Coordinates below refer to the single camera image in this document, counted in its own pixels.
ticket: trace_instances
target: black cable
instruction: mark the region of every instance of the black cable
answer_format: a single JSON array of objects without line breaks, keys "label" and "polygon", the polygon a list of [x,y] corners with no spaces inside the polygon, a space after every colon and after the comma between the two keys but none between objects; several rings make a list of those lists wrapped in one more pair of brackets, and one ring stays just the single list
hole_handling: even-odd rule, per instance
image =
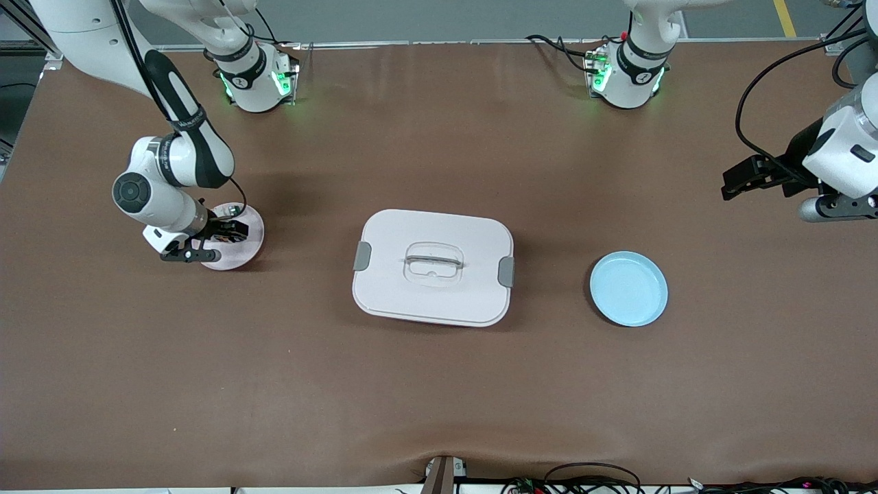
[{"label": "black cable", "polygon": [[[555,41],[552,41],[549,38],[546,38],[542,34],[531,34],[530,36],[525,38],[525,40],[529,40],[529,41],[540,40],[543,43],[549,45],[550,47],[555,48],[559,52],[564,51],[564,49],[561,46],[555,44]],[[571,49],[568,49],[567,52],[573,56],[586,56],[586,52],[580,52],[580,51],[571,50]]]},{"label": "black cable", "polygon": [[869,41],[868,36],[863,36],[859,40],[848,45],[840,54],[838,54],[837,57],[835,57],[835,63],[832,64],[832,80],[835,81],[835,84],[838,84],[845,89],[853,89],[857,87],[857,84],[848,83],[846,80],[842,79],[838,71],[841,69],[841,62],[844,61],[847,54],[851,53],[856,47],[867,41]]},{"label": "black cable", "polygon": [[234,180],[234,178],[229,177],[228,181],[232,182],[232,184],[238,189],[238,192],[241,193],[241,202],[244,203],[244,207],[239,209],[237,213],[232,214],[231,216],[224,216],[222,218],[217,218],[218,220],[222,220],[222,221],[233,220],[233,219],[237,218],[238,216],[241,216],[242,214],[244,214],[244,211],[247,210],[247,194],[244,193],[244,189],[242,189],[241,186],[238,185],[238,182],[236,182]]},{"label": "black cable", "polygon": [[587,67],[583,67],[583,66],[579,65],[578,63],[576,63],[576,61],[573,60],[573,57],[570,54],[570,50],[567,49],[567,45],[564,44],[564,40],[560,36],[558,36],[558,44],[561,45],[561,50],[563,50],[564,54],[567,55],[567,60],[570,61],[570,64],[573,67],[576,67],[577,69],[582,70],[583,72],[586,72],[587,74],[597,74],[598,73],[598,71],[596,69],[589,69]]},{"label": "black cable", "polygon": [[832,31],[829,31],[829,34],[826,34],[826,38],[827,38],[827,39],[830,38],[830,37],[831,37],[831,36],[832,36],[832,35],[833,35],[838,29],[841,28],[842,25],[845,25],[845,22],[847,22],[847,20],[848,20],[849,18],[853,17],[853,14],[857,13],[857,11],[860,9],[860,7],[861,7],[862,5],[863,5],[863,3],[860,2],[860,3],[857,4],[856,6],[852,7],[852,8],[851,8],[851,11],[850,11],[850,12],[847,12],[847,15],[845,16],[845,18],[841,19],[841,22],[839,22],[838,24],[836,24],[835,27],[832,28]]},{"label": "black cable", "polygon": [[13,83],[13,84],[4,84],[4,85],[0,86],[0,89],[14,88],[16,86],[31,86],[34,89],[37,88],[37,84],[33,84],[33,83]]},{"label": "black cable", "polygon": [[269,36],[271,36],[272,44],[283,45],[284,43],[292,43],[292,41],[278,41],[277,37],[274,35],[274,31],[271,29],[271,26],[269,25],[269,21],[265,20],[265,16],[259,11],[258,8],[255,10],[256,10],[256,15],[258,15],[259,18],[263,20],[263,24],[265,24],[265,29],[269,30]]},{"label": "black cable", "polygon": [[506,482],[506,485],[504,485],[503,488],[500,489],[500,494],[506,494],[506,489],[508,489],[509,487],[515,485],[515,482],[516,482],[517,480],[518,480],[518,479],[511,479],[511,480],[509,480],[509,482]]},{"label": "black cable", "polygon": [[858,18],[857,20],[853,21],[853,22],[851,23],[851,25],[849,25],[849,26],[847,27],[847,29],[845,29],[845,31],[844,31],[842,34],[848,34],[849,32],[851,32],[851,30],[852,30],[854,27],[856,27],[857,25],[859,25],[860,22],[862,22],[862,21],[863,21],[863,16],[860,16],[860,18]]},{"label": "black cable", "polygon": [[626,474],[630,475],[637,482],[637,485],[640,485],[640,477],[637,476],[637,474],[632,472],[631,470],[628,470],[625,467],[619,467],[617,465],[613,465],[612,463],[601,463],[599,461],[578,461],[575,463],[565,463],[563,465],[558,465],[554,469],[551,469],[548,472],[546,472],[546,475],[543,476],[543,482],[548,482],[549,476],[551,476],[555,472],[558,472],[558,471],[563,470],[563,469],[572,469],[572,468],[576,468],[576,467],[600,467],[602,469],[619,470],[620,472],[625,472]]},{"label": "black cable", "polygon": [[125,14],[125,7],[122,5],[121,0],[110,0],[110,5],[112,6],[116,20],[121,27],[122,37],[125,38],[125,44],[128,47],[128,51],[131,52],[131,57],[134,59],[134,65],[137,67],[137,71],[140,72],[140,78],[143,79],[144,85],[147,86],[149,96],[152,97],[155,105],[159,107],[159,111],[162,112],[165,120],[170,121],[171,118],[168,114],[168,110],[162,104],[162,100],[159,98],[153,80],[147,72],[146,65],[143,62],[143,56],[140,54],[140,49],[137,48],[137,41],[134,39],[134,34],[131,30],[131,23],[128,22],[128,16]]},{"label": "black cable", "polygon": [[545,36],[543,36],[543,35],[541,35],[541,34],[531,34],[530,36],[528,36],[527,38],[525,38],[525,40],[530,40],[530,41],[533,41],[533,40],[540,40],[540,41],[543,41],[543,42],[545,42],[546,44],[548,44],[550,47],[553,47],[553,48],[555,48],[555,49],[558,50],[558,51],[562,51],[562,52],[564,52],[564,54],[567,55],[567,60],[570,61],[570,63],[573,65],[573,67],[576,67],[577,69],[582,70],[583,72],[587,72],[587,73],[589,73],[589,74],[597,74],[597,70],[595,70],[595,69],[588,69],[588,68],[586,68],[586,67],[583,67],[583,66],[579,65],[578,63],[576,63],[575,60],[573,60],[573,57],[574,57],[574,56],[585,57],[585,56],[586,56],[586,52],[580,52],[580,51],[577,51],[577,50],[571,50],[570,48],[567,47],[567,45],[564,43],[564,39],[561,38],[560,36],[558,36],[558,41],[557,41],[557,42],[553,42],[552,40],[546,38]]},{"label": "black cable", "polygon": [[842,34],[841,36],[838,36],[836,38],[820,41],[820,42],[815,43],[813,45],[809,45],[807,47],[798,49],[791,54],[787,54],[787,55],[782,56],[780,59],[776,60],[771,65],[769,65],[768,67],[764,68],[761,72],[759,72],[759,74],[756,75],[756,77],[750,82],[750,85],[747,86],[747,89],[744,90],[744,94],[741,95],[741,99],[738,101],[738,110],[735,112],[735,132],[738,134],[738,139],[740,139],[741,142],[745,146],[756,151],[760,155],[764,156],[772,164],[774,164],[775,166],[777,166],[778,168],[780,168],[781,170],[786,172],[791,178],[797,180],[798,182],[802,183],[803,185],[812,186],[813,185],[811,183],[812,180],[808,180],[805,177],[803,177],[802,174],[799,173],[798,171],[794,171],[794,170],[790,169],[787,165],[785,165],[784,163],[781,163],[780,160],[778,160],[776,157],[774,157],[768,151],[765,151],[764,149],[760,148],[759,146],[757,146],[756,144],[751,142],[749,139],[747,139],[747,137],[744,135],[744,132],[741,130],[741,114],[744,112],[744,104],[747,101],[747,97],[750,96],[751,91],[753,91],[753,88],[756,87],[756,84],[758,84],[759,81],[761,81],[762,78],[765,77],[769,72],[776,69],[779,65],[783,64],[784,62],[788,62],[789,60],[792,60],[801,54],[806,54],[808,52],[820,49],[822,47],[828,47],[829,45],[833,45],[835,43],[838,43],[839,41],[850,40],[851,38],[855,38],[857,36],[860,36],[860,35],[864,34],[865,32],[866,32],[865,29],[858,29],[858,30],[850,32],[848,34]]},{"label": "black cable", "polygon": [[[219,3],[222,4],[223,7],[225,7],[226,9],[228,9],[228,6],[226,6],[226,2],[225,2],[225,0],[219,0]],[[239,29],[242,33],[246,34],[247,36],[253,36],[253,37],[254,37],[255,39],[257,39],[257,40],[260,40],[260,41],[270,41],[272,45],[283,45],[283,44],[285,44],[285,43],[292,43],[292,41],[278,41],[277,38],[276,38],[275,35],[274,35],[274,31],[271,30],[271,26],[269,25],[268,21],[265,20],[264,15],[259,11],[259,9],[255,9],[255,10],[256,10],[256,13],[259,14],[259,18],[263,20],[263,24],[265,24],[265,27],[269,30],[269,35],[271,36],[270,38],[265,38],[265,37],[263,37],[263,36],[256,36],[256,34],[255,34],[255,28],[254,28],[251,24],[249,24],[249,23],[246,23],[246,22],[244,23],[244,25],[247,27],[247,29],[248,29],[248,31],[249,31],[249,32],[248,32],[248,31],[245,31],[243,27],[241,27],[240,25],[238,25],[237,22],[234,22],[234,19],[232,19],[232,22],[238,27],[238,29]]]}]

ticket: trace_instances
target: yellow floor line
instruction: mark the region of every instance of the yellow floor line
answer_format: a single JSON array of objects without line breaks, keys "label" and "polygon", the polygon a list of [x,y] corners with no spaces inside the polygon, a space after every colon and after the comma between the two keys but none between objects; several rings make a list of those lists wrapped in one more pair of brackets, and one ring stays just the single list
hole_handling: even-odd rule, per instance
[{"label": "yellow floor line", "polygon": [[795,28],[793,27],[793,19],[789,16],[787,2],[785,0],[774,0],[774,9],[777,11],[777,18],[781,20],[783,27],[783,35],[788,38],[795,38]]}]

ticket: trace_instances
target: white container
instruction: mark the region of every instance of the white container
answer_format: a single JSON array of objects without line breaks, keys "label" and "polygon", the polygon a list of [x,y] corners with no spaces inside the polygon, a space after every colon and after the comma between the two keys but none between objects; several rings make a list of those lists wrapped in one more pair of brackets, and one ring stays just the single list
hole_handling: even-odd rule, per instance
[{"label": "white container", "polygon": [[363,227],[354,300],[374,316],[490,326],[509,309],[512,248],[495,220],[386,209]]}]

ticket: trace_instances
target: green led light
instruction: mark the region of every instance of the green led light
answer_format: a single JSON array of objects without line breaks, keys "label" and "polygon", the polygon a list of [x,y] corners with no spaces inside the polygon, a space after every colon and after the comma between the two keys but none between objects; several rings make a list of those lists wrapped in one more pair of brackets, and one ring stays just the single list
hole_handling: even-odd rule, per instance
[{"label": "green led light", "polygon": [[661,77],[662,77],[664,74],[665,74],[665,69],[662,68],[662,70],[660,70],[660,71],[658,72],[658,75],[656,76],[656,83],[655,83],[655,85],[652,86],[652,92],[653,92],[653,93],[654,93],[655,91],[658,91],[658,90],[659,90],[659,84],[661,84]]},{"label": "green led light", "polygon": [[275,85],[277,86],[277,90],[280,91],[281,96],[290,94],[290,91],[292,91],[289,81],[290,78],[287,77],[286,74],[271,72],[271,76],[274,77]]},{"label": "green led light", "polygon": [[232,96],[232,89],[228,87],[228,81],[226,80],[226,76],[223,76],[220,72],[219,79],[222,81],[222,85],[226,86],[226,95],[230,98],[234,98],[234,96]]},{"label": "green led light", "polygon": [[595,91],[601,92],[607,86],[607,80],[609,79],[609,75],[613,73],[613,66],[609,63],[603,66],[601,72],[594,76],[594,84],[593,89]]}]

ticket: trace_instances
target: container lid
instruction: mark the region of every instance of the container lid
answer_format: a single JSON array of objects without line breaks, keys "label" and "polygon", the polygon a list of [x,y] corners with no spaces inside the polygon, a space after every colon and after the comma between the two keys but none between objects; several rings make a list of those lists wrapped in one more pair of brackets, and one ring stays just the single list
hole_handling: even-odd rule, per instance
[{"label": "container lid", "polygon": [[363,227],[354,300],[375,316],[483,327],[509,307],[512,235],[502,223],[387,209]]},{"label": "container lid", "polygon": [[665,275],[635,252],[613,252],[598,261],[589,285],[594,305],[607,319],[624,326],[652,323],[667,305]]}]

